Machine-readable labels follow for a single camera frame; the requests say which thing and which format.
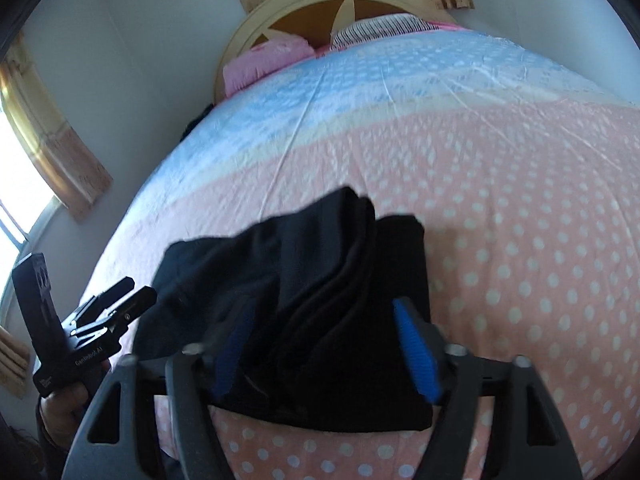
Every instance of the bedsheet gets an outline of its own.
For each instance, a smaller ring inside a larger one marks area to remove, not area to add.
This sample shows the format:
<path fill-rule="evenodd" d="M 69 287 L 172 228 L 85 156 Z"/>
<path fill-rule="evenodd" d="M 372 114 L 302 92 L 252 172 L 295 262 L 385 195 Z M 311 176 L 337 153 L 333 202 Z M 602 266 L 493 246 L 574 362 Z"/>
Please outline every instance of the bedsheet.
<path fill-rule="evenodd" d="M 379 215 L 422 222 L 434 322 L 475 354 L 533 359 L 590 479 L 640 427 L 639 137 L 639 109 L 507 40 L 362 44 L 213 110 L 140 190 L 86 295 L 124 275 L 150 283 L 173 241 L 233 235 L 349 185 Z M 157 409 L 175 456 L 165 399 Z M 468 478 L 491 416 L 484 399 Z M 430 436 L 212 417 L 243 479 L 410 478 Z"/>

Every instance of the sleeve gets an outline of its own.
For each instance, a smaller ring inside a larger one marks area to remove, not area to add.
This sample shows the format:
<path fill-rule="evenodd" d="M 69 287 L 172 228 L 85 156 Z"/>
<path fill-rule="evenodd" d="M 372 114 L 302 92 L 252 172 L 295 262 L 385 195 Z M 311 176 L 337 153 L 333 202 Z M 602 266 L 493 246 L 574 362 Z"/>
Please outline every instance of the sleeve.
<path fill-rule="evenodd" d="M 38 442 L 44 455 L 44 467 L 48 480 L 60 480 L 65 468 L 66 452 L 53 443 L 42 421 L 40 399 L 36 405 L 36 423 L 38 425 Z"/>

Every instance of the mattress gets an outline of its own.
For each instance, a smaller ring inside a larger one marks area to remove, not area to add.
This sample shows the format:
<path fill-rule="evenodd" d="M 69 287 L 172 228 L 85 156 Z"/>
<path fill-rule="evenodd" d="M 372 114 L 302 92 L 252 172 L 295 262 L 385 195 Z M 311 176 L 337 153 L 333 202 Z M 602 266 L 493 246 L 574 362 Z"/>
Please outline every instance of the mattress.
<path fill-rule="evenodd" d="M 88 285 L 150 284 L 176 240 L 227 236 L 348 185 L 425 227 L 431 314 L 476 355 L 533 360 L 586 478 L 640 427 L 640 110 L 471 31 L 385 38 L 215 108 L 156 169 Z M 124 336 L 129 351 L 135 328 Z M 177 455 L 166 399 L 162 448 Z M 492 400 L 466 478 L 480 476 Z M 238 478 L 410 478 L 430 430 L 325 434 L 212 409 Z"/>

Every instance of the arched headboard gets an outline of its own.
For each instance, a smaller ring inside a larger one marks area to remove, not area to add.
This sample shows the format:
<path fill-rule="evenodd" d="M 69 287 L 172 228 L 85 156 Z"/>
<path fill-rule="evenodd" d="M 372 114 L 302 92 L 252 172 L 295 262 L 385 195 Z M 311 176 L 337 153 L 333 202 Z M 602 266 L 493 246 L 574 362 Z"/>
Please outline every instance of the arched headboard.
<path fill-rule="evenodd" d="M 332 31 L 355 20 L 395 12 L 455 23 L 433 0 L 267 0 L 249 14 L 226 46 L 216 73 L 214 102 L 224 98 L 223 66 L 256 44 L 284 32 L 302 36 L 312 47 L 319 48 L 329 44 Z"/>

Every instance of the wall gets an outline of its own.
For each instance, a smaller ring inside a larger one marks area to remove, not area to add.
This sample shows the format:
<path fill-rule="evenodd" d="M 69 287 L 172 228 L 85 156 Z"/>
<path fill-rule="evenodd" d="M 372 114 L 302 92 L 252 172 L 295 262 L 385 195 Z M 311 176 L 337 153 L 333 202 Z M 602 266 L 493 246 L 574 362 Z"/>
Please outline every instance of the wall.
<path fill-rule="evenodd" d="M 509 38 L 640 104 L 640 50 L 606 0 L 474 0 L 466 27 Z"/>
<path fill-rule="evenodd" d="M 24 27 L 38 72 L 113 186 L 75 223 L 61 208 L 44 253 L 60 317 L 75 306 L 135 193 L 210 102 L 222 51 L 244 18 L 238 0 L 42 0 Z M 18 308 L 7 329 L 27 342 Z M 34 434 L 33 385 L 24 400 L 0 388 L 7 423 Z"/>

